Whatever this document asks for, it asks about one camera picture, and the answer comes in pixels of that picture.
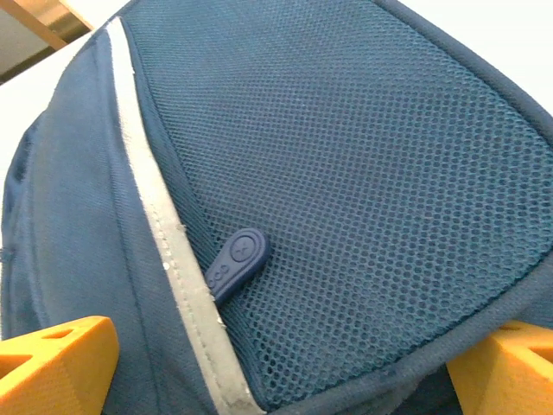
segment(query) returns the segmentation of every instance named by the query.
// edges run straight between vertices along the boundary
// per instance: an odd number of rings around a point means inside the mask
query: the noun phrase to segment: navy fabric
[[[395,415],[457,415],[444,361],[514,316],[551,327],[551,119],[469,51],[389,0],[121,14],[200,265],[241,227],[275,247],[222,310],[264,409],[379,415],[433,373]],[[106,415],[214,413],[116,110],[100,30],[6,181],[3,334],[110,316]]]
[[[202,268],[241,227],[274,246],[222,310],[263,408],[386,372],[550,252],[547,123],[375,3],[149,1],[125,20]]]
[[[23,139],[5,200],[3,335],[109,316],[121,351],[105,415],[215,413],[124,152],[104,30]]]

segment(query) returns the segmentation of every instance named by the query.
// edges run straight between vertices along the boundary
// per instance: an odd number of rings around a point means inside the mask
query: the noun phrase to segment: backpack
[[[135,0],[15,154],[3,337],[110,317],[105,415],[460,414],[445,362],[553,327],[551,145],[396,1]]]

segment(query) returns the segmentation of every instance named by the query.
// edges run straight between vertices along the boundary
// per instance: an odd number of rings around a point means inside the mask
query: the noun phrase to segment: yellow plastic object
[[[118,355],[115,327],[100,316],[0,342],[0,413],[99,415]]]
[[[464,415],[553,414],[553,330],[509,322],[448,363]]]

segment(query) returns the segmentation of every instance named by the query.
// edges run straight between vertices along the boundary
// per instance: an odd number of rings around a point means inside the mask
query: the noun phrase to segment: reflective strip
[[[123,25],[107,27],[124,147],[149,227],[207,389],[219,415],[258,415],[259,408],[226,334],[144,131]]]

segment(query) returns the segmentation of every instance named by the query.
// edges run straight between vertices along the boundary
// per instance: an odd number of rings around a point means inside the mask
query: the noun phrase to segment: rubber zipper pull
[[[207,286],[219,306],[260,270],[270,254],[269,239],[249,227],[237,231],[206,272]]]

